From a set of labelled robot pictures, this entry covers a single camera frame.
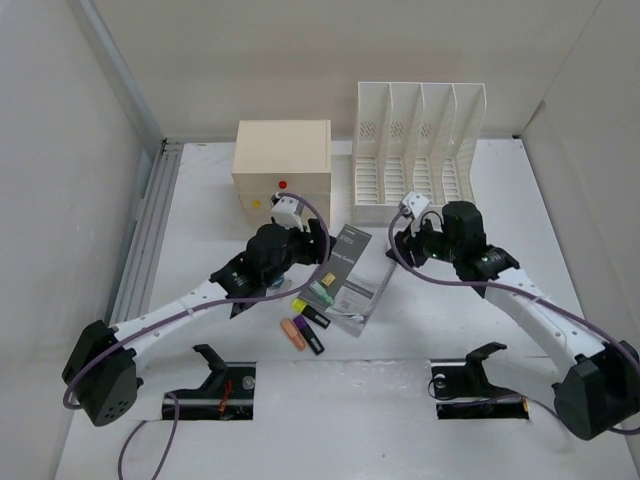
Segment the small tan eraser block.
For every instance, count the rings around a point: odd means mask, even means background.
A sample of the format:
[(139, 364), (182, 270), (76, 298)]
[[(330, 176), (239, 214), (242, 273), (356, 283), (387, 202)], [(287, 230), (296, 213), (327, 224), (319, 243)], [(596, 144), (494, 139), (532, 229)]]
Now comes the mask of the small tan eraser block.
[(322, 280), (325, 285), (330, 285), (335, 279), (335, 276), (331, 273), (328, 273)]

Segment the grey setup guide booklet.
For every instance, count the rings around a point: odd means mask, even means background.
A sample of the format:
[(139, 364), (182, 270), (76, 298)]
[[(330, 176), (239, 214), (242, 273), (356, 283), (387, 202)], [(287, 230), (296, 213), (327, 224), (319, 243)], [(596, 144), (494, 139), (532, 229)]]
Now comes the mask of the grey setup guide booklet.
[[(350, 335), (360, 336), (396, 269), (396, 263), (385, 256), (387, 250), (388, 241), (382, 235), (371, 229), (344, 225), (329, 260), (315, 280), (334, 298), (334, 304), (326, 305), (309, 287), (299, 299)], [(335, 279), (325, 285), (322, 280), (328, 273)]]

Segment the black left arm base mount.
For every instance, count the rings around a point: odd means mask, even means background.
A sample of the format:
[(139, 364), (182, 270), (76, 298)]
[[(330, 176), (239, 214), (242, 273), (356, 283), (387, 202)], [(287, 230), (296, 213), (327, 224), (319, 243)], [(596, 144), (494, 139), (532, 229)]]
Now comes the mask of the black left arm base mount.
[(250, 421), (254, 416), (257, 365), (255, 362), (226, 362), (209, 345), (193, 350), (205, 360), (209, 373), (194, 388), (166, 393), (161, 418), (184, 421)]

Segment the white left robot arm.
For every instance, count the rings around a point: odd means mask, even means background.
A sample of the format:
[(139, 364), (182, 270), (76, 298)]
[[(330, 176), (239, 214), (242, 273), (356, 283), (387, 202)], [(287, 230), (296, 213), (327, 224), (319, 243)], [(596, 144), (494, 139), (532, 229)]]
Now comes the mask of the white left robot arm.
[(336, 240), (324, 223), (302, 228), (277, 223), (261, 226), (245, 249), (182, 297), (114, 326), (102, 320), (80, 333), (62, 370), (62, 402), (82, 410), (96, 427), (119, 419), (135, 403), (144, 385), (143, 369), (173, 343), (201, 328), (206, 315), (226, 307), (236, 317), (272, 300), (268, 289), (294, 265), (319, 268)]

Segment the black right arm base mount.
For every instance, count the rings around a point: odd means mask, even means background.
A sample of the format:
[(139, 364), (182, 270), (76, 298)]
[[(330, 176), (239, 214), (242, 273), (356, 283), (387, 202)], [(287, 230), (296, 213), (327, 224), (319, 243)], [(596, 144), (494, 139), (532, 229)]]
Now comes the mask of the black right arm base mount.
[(490, 342), (464, 358), (430, 361), (429, 395), (436, 401), (438, 420), (528, 420), (524, 397), (490, 383), (483, 362), (507, 346)]

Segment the blue ink bottle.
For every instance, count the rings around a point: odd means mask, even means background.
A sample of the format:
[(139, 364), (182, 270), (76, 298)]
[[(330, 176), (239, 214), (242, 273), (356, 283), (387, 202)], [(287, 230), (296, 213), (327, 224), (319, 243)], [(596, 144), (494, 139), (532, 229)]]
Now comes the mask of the blue ink bottle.
[(286, 274), (280, 275), (267, 289), (269, 295), (274, 295), (280, 292), (288, 291), (292, 286), (292, 281)]

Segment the cream wooden drawer cabinet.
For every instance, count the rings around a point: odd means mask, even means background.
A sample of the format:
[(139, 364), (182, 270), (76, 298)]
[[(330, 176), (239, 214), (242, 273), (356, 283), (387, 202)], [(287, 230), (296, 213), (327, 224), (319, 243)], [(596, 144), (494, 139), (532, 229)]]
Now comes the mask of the cream wooden drawer cabinet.
[(331, 122), (243, 120), (238, 125), (232, 177), (247, 223), (270, 221), (271, 196), (304, 197), (331, 218)]

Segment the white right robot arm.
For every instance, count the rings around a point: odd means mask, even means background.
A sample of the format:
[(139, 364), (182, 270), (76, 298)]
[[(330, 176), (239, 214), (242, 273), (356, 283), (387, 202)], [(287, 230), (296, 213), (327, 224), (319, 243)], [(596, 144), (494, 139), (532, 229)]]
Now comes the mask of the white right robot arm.
[(511, 254), (487, 242), (473, 203), (446, 204), (438, 229), (433, 212), (425, 196), (406, 195), (388, 227), (388, 257), (430, 284), (471, 288), (509, 316), (553, 363), (544, 406), (574, 436), (638, 435), (621, 426), (639, 412), (637, 350), (551, 302)]

